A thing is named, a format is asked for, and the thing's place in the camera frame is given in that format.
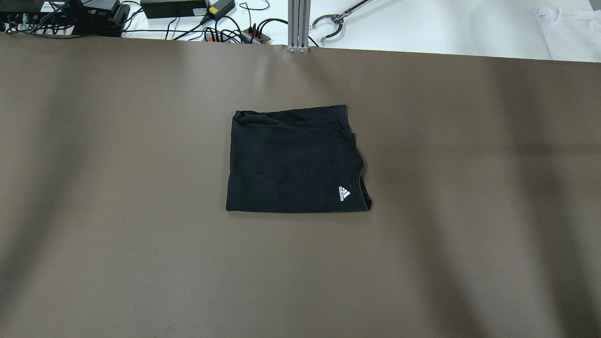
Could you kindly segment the black printed t-shirt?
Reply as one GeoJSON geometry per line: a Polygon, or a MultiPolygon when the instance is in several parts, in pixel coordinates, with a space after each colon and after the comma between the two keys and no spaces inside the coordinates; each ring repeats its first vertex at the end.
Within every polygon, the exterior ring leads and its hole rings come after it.
{"type": "Polygon", "coordinates": [[[232,117],[228,211],[367,212],[373,201],[346,105],[232,117]]]}

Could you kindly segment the grey usb hub right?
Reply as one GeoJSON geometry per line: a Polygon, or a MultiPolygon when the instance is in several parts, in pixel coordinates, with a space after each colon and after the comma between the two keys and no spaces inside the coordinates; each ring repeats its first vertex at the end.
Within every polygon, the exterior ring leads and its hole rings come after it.
{"type": "Polygon", "coordinates": [[[269,45],[272,39],[266,34],[261,33],[255,26],[250,26],[241,32],[242,41],[246,44],[269,45]]]}

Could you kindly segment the grey usb hub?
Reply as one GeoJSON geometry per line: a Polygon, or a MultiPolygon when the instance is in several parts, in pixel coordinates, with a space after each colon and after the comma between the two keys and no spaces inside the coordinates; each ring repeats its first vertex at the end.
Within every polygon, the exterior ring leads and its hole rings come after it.
{"type": "Polygon", "coordinates": [[[255,26],[250,26],[241,32],[242,41],[246,44],[269,45],[272,39],[266,34],[261,33],[255,26]]]}
{"type": "Polygon", "coordinates": [[[224,42],[226,41],[226,38],[223,32],[206,28],[203,32],[202,40],[210,42],[224,42]]]}

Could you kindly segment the black grabber tool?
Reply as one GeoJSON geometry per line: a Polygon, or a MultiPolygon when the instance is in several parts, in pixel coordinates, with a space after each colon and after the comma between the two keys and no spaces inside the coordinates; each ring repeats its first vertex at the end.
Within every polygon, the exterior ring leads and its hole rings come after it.
{"type": "Polygon", "coordinates": [[[359,9],[363,8],[364,6],[367,6],[371,2],[373,2],[373,1],[372,0],[361,0],[361,1],[357,2],[356,4],[353,4],[351,7],[348,7],[347,9],[345,9],[343,12],[341,12],[339,14],[322,15],[322,16],[318,17],[317,19],[313,20],[313,23],[309,26],[309,30],[310,31],[315,30],[320,22],[327,21],[327,22],[332,23],[335,30],[320,38],[320,43],[323,44],[326,40],[332,39],[334,37],[337,37],[339,34],[341,34],[341,32],[344,28],[344,21],[347,17],[349,17],[350,15],[352,15],[352,13],[355,13],[359,9]]]}

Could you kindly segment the grey usb hub left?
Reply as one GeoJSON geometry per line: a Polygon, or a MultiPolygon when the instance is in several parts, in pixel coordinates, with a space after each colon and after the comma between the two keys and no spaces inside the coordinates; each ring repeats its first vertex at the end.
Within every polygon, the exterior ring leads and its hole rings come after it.
{"type": "Polygon", "coordinates": [[[223,32],[206,28],[203,32],[202,40],[210,42],[224,42],[226,41],[226,38],[223,32]]]}

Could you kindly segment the black power adapter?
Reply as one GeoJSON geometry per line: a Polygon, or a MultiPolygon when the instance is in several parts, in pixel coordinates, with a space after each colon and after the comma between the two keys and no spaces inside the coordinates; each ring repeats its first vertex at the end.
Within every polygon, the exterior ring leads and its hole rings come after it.
{"type": "Polygon", "coordinates": [[[148,19],[204,16],[208,0],[140,0],[148,19]]]}

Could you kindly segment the white cloth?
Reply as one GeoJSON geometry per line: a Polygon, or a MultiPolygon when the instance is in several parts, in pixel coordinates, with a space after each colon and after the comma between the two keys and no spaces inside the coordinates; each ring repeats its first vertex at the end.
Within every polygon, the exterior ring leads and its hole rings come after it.
{"type": "Polygon", "coordinates": [[[537,7],[547,52],[554,61],[601,62],[601,11],[537,7]]]}

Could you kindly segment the aluminium frame post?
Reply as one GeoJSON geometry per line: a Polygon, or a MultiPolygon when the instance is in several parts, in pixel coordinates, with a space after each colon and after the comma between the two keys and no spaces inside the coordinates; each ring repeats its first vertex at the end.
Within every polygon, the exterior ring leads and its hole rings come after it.
{"type": "Polygon", "coordinates": [[[290,52],[309,51],[310,0],[288,1],[287,49],[290,52]]]}

